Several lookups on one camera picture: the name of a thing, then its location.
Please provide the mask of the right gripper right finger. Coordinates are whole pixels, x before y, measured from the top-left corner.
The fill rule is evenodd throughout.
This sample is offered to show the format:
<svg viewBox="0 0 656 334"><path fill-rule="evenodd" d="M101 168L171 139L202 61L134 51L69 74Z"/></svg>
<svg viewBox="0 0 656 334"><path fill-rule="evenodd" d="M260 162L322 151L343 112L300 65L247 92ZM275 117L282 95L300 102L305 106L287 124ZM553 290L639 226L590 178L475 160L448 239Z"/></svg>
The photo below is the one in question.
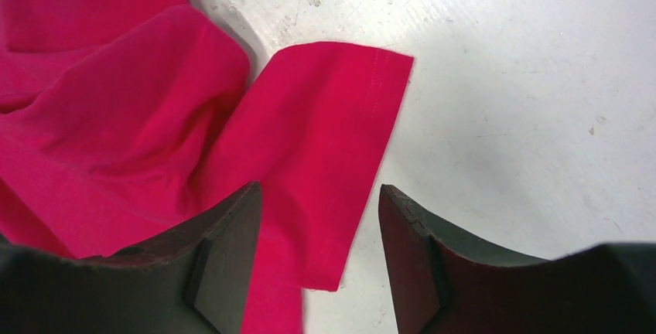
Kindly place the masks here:
<svg viewBox="0 0 656 334"><path fill-rule="evenodd" d="M378 217L400 333L653 333L655 245L550 261L494 244L383 185Z"/></svg>

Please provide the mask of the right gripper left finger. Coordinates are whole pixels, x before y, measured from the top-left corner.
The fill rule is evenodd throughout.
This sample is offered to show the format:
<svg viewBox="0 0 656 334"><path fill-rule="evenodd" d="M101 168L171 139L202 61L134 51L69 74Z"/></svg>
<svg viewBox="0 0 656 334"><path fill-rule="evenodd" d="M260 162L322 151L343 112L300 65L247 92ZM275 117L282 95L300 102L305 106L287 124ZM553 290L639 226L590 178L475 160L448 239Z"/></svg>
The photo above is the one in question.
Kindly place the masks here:
<svg viewBox="0 0 656 334"><path fill-rule="evenodd" d="M261 224L256 182L109 257L1 245L3 333L238 333Z"/></svg>

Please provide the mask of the red t-shirt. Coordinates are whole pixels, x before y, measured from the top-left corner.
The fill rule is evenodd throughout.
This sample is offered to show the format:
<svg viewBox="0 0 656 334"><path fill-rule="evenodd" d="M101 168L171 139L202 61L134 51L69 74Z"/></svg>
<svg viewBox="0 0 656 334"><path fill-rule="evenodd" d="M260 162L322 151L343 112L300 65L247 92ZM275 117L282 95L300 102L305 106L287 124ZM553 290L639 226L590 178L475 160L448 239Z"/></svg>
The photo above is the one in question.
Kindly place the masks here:
<svg viewBox="0 0 656 334"><path fill-rule="evenodd" d="M244 333L338 289L411 74L387 49L246 52L189 0L1 0L1 232L108 255L246 182L263 220Z"/></svg>

